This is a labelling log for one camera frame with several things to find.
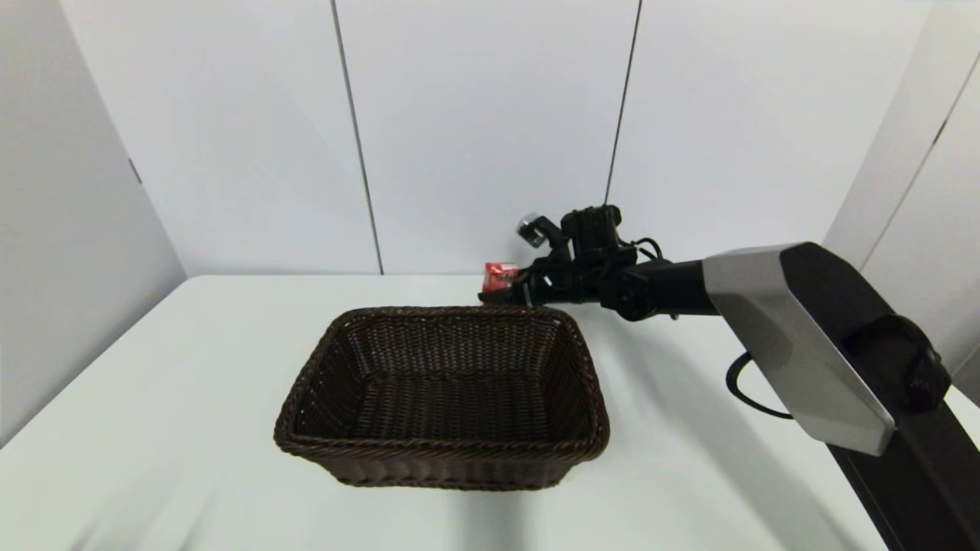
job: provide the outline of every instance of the white wall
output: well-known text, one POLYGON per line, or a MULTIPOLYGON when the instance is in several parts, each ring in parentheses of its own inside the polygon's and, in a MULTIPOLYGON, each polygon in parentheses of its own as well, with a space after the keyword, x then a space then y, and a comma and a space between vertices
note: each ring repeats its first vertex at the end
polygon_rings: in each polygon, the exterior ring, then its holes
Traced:
POLYGON ((56 0, 0 2, 0 444, 184 281, 56 0))
POLYGON ((602 203, 637 2, 339 0, 385 272, 526 263, 602 203))
MULTIPOLYGON (((601 203, 638 2, 65 0, 191 275, 475 273, 601 203)), ((932 3, 647 2, 612 171, 671 258, 816 240, 932 3)))
POLYGON ((612 173, 621 234, 673 260, 820 240, 930 7, 645 2, 612 173))
POLYGON ((980 3, 935 3, 824 246, 864 267, 949 116, 978 51, 980 3))
POLYGON ((65 0, 190 276, 377 274, 329 0, 65 0))

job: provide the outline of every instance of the black cable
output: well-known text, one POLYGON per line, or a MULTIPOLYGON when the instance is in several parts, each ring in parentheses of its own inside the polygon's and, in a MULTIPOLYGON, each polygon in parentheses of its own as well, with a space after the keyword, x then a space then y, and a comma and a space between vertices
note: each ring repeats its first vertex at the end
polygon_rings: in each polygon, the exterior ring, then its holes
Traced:
POLYGON ((655 251, 657 251, 657 258, 661 260, 663 259, 663 251, 661 250, 661 247, 657 244, 656 241, 654 241, 650 237, 644 237, 643 239, 637 239, 636 241, 633 241, 634 245, 639 245, 640 243, 649 243, 650 246, 653 247, 655 251))
POLYGON ((641 253, 643 253, 650 260, 663 260, 663 251, 661 250, 660 245, 657 244, 657 242, 654 241, 653 239, 651 239, 650 237, 644 237, 643 239, 638 239, 636 241, 629 241, 629 242, 626 242, 626 241, 623 241, 622 239, 620 239, 619 240, 619 244, 622 245, 623 247, 636 247, 637 250, 639 250, 641 253), (657 256, 654 257, 654 256, 652 256, 650 254, 649 251, 647 251, 646 249, 641 248, 640 247, 640 244, 641 243, 649 243, 650 246, 653 247, 655 251, 657 251, 657 256))
POLYGON ((650 260, 659 260, 656 256, 654 256, 654 253, 648 251, 647 249, 644 249, 642 247, 637 247, 636 250, 643 253, 643 256, 649 258, 650 260))
POLYGON ((777 412, 776 410, 771 410, 759 402, 753 400, 752 398, 746 396, 738 388, 738 375, 742 373, 749 362, 752 361, 752 354, 746 352, 745 354, 738 357, 735 362, 732 363, 731 367, 728 368, 728 373, 725 375, 725 384, 728 386, 728 391, 731 392, 736 398, 742 400, 746 405, 756 408, 757 410, 769 414, 772 417, 778 417, 779 419, 793 419, 793 416, 783 412, 777 412))

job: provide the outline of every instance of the brown wicker basket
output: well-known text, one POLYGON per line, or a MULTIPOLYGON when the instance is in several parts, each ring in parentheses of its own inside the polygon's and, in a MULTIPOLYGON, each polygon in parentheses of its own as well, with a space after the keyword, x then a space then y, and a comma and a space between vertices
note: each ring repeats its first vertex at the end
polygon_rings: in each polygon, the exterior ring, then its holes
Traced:
POLYGON ((357 486, 538 489, 598 457, 609 418, 564 312, 368 308, 330 325, 274 437, 357 486))

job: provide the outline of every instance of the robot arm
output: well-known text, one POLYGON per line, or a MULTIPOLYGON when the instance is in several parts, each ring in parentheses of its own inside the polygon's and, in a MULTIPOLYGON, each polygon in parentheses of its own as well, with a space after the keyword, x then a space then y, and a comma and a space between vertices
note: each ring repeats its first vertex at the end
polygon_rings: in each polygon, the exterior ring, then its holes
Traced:
POLYGON ((813 243, 675 264, 651 239, 621 240, 620 221, 612 205, 561 228, 524 219, 518 233, 551 254, 480 299, 598 302, 631 322, 721 315, 793 419, 828 444, 890 548, 980 550, 980 452, 943 402, 950 378, 851 265, 813 243))

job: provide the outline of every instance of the red package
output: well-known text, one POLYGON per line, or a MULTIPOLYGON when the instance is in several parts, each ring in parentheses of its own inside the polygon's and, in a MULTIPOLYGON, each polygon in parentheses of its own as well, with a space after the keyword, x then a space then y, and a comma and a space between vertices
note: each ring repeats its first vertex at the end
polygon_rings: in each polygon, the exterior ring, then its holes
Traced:
POLYGON ((483 292, 506 289, 517 277, 517 264, 513 262, 488 262, 484 268, 483 292))

